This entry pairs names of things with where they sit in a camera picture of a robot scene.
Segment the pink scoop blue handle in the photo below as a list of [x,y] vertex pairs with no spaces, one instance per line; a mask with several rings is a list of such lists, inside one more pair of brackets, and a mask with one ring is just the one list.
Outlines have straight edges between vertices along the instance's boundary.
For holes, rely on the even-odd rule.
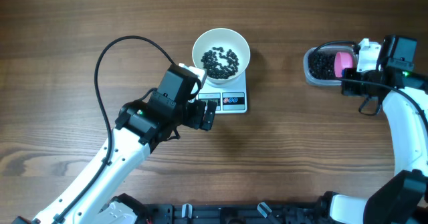
[[337,78],[342,77],[342,72],[346,68],[353,68],[353,56],[347,52],[337,52],[334,58],[334,74]]

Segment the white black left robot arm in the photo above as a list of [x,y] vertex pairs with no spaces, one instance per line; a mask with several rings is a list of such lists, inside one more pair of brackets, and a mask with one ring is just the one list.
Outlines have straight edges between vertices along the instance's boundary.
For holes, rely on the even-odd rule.
[[211,129],[217,105],[196,99],[206,78],[202,68],[172,65],[160,86],[146,94],[147,102],[123,105],[106,142],[68,188],[33,219],[18,216],[14,223],[136,222],[126,205],[111,215],[102,208],[160,143],[180,138],[178,126]]

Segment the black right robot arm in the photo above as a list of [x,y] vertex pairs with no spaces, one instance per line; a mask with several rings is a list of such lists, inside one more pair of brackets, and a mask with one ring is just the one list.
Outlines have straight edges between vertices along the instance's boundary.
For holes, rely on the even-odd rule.
[[382,43],[349,41],[350,61],[335,56],[334,81],[342,95],[377,100],[391,131],[393,178],[367,199],[333,193],[327,219],[337,223],[426,223],[427,76],[414,69],[417,40],[386,35]]

